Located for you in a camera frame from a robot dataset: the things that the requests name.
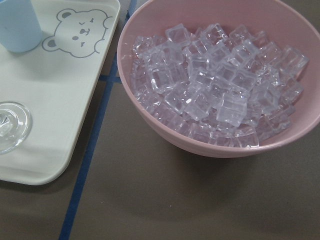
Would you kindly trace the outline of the light blue cup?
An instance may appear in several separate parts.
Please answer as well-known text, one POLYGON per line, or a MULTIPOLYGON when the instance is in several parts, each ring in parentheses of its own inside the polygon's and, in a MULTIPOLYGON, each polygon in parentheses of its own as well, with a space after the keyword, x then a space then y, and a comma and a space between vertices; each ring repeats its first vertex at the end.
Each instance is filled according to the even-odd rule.
POLYGON ((0 44, 13 53, 23 53, 37 47, 42 30, 30 0, 0 2, 0 44))

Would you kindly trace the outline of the clear wine glass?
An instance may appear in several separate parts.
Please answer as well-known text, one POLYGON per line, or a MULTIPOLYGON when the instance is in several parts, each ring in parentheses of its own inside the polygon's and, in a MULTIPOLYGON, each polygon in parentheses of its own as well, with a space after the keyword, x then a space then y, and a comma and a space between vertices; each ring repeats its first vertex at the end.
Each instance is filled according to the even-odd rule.
POLYGON ((28 137, 33 120, 30 110, 16 101, 0 102, 0 154, 7 154, 28 137))

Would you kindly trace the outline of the clear ice cubes pile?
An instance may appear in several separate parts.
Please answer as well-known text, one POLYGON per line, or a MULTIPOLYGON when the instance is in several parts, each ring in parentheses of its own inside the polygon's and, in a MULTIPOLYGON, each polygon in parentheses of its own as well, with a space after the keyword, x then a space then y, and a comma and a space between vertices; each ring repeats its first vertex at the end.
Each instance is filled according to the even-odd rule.
POLYGON ((240 25, 226 34, 217 23, 138 36, 132 52, 131 89, 150 115, 193 140, 234 148, 258 147, 290 127, 309 61, 263 31, 240 25))

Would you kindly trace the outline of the pink bowl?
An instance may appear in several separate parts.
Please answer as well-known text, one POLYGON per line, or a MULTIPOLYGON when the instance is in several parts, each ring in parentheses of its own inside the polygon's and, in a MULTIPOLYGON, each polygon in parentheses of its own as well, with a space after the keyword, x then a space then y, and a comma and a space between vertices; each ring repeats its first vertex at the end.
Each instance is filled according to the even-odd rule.
POLYGON ((285 147, 307 150, 320 141, 320 35, 300 13, 280 0, 149 0, 125 24, 117 46, 117 66, 123 87, 143 120, 171 144, 205 157, 239 158, 285 147), (226 32, 246 25, 252 32, 266 31, 280 47, 293 46, 309 59, 301 73, 303 93, 291 115, 291 126, 254 148, 214 146, 193 140, 166 127, 136 100, 130 87, 132 46, 137 36, 161 35, 183 24, 190 31, 219 23, 226 32))

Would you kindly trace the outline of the cream bear tray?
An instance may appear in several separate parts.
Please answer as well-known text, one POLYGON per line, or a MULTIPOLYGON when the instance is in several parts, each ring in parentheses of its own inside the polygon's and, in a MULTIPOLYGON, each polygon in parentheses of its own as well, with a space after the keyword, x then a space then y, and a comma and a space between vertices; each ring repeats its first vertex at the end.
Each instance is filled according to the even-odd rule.
POLYGON ((121 9, 117 0, 34 0, 42 42, 0 50, 0 99, 25 105, 28 137, 0 157, 3 181, 43 185, 71 160, 121 9))

